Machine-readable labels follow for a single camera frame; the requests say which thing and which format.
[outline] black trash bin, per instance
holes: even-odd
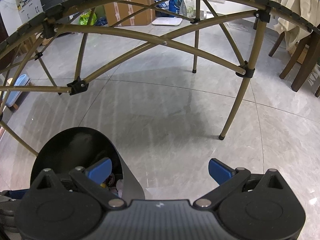
[[[112,173],[124,182],[122,199],[144,199],[144,192],[112,142],[101,132],[88,127],[73,127],[52,137],[33,164],[30,184],[44,168],[56,174],[68,174],[77,166],[90,167],[104,157],[112,161]]]

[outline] beige cloth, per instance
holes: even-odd
[[[299,14],[314,26],[320,24],[320,1],[319,0],[273,0],[281,5],[286,6],[293,12]],[[310,33],[297,27],[282,18],[278,19],[278,24],[274,25],[274,29],[281,34],[285,32],[285,41],[287,50],[291,49],[297,41],[300,41]]]

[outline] black plastic connector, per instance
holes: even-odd
[[[38,60],[39,58],[41,58],[43,56],[43,53],[40,51],[36,54],[36,58],[35,61]]]
[[[54,32],[54,25],[48,23],[48,21],[42,22],[43,35],[46,39],[52,38],[56,33]]]
[[[73,95],[87,91],[89,87],[89,83],[86,83],[84,80],[81,80],[81,78],[78,76],[76,80],[67,84],[67,87],[71,88],[70,95],[73,96]]]
[[[200,22],[201,20],[199,18],[193,18],[193,22],[190,22],[191,24],[194,24],[194,23],[198,23]]]
[[[249,69],[248,68],[248,62],[245,60],[244,61],[245,65],[244,66],[240,66],[241,68],[243,68],[245,70],[245,74],[240,74],[238,72],[236,72],[236,75],[238,77],[242,77],[242,78],[252,78],[253,77],[253,74],[254,74],[254,71],[255,71],[255,68],[254,69]]]
[[[256,11],[254,13],[254,16],[262,22],[269,23],[271,18],[270,11],[271,11],[271,7],[267,6],[266,10]]]

